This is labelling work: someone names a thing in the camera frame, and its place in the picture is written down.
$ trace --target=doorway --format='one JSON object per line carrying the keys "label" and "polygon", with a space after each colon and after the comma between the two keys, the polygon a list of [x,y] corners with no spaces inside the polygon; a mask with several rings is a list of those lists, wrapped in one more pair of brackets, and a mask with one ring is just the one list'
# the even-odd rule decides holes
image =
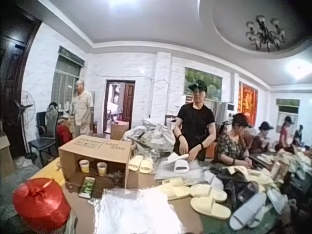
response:
{"label": "doorway", "polygon": [[108,79],[106,81],[103,113],[104,133],[111,133],[111,123],[116,120],[128,122],[129,129],[131,129],[135,84],[134,80]]}

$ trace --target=chandelier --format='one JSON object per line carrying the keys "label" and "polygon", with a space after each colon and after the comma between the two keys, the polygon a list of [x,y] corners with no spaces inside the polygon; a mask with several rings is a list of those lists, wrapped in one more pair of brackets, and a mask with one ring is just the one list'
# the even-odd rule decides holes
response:
{"label": "chandelier", "polygon": [[265,17],[257,16],[256,22],[258,24],[258,31],[254,28],[254,23],[248,21],[246,26],[249,28],[249,32],[246,33],[246,37],[249,39],[251,45],[255,45],[255,49],[258,51],[262,46],[265,46],[267,51],[270,52],[270,48],[274,46],[278,51],[280,44],[284,43],[285,31],[278,26],[277,19],[271,19],[271,24],[275,27],[275,31],[270,31],[265,25]]}

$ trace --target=mobile phone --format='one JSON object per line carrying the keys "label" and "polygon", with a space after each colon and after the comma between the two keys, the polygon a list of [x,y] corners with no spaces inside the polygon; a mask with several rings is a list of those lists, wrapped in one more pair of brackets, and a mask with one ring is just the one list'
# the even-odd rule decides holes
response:
{"label": "mobile phone", "polygon": [[90,199],[91,195],[92,195],[92,190],[93,190],[95,180],[96,179],[94,177],[86,176],[83,179],[83,182],[82,182],[78,196]]}

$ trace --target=elderly man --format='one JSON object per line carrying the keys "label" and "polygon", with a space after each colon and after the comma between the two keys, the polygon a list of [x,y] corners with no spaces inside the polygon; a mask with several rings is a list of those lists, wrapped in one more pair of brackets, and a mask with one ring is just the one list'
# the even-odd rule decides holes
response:
{"label": "elderly man", "polygon": [[75,114],[75,137],[90,132],[91,113],[93,112],[92,95],[84,89],[84,81],[76,82],[77,95],[73,99]]}

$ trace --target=paper cup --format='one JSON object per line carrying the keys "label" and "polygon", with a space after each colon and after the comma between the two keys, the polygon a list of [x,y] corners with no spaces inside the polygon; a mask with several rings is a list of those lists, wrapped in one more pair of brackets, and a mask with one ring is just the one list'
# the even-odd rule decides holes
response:
{"label": "paper cup", "polygon": [[105,176],[107,169],[107,164],[105,162],[97,163],[97,171],[99,176]]}
{"label": "paper cup", "polygon": [[90,172],[90,170],[89,170],[90,162],[88,160],[85,160],[85,159],[80,160],[79,165],[80,165],[81,171],[83,173],[89,173]]}

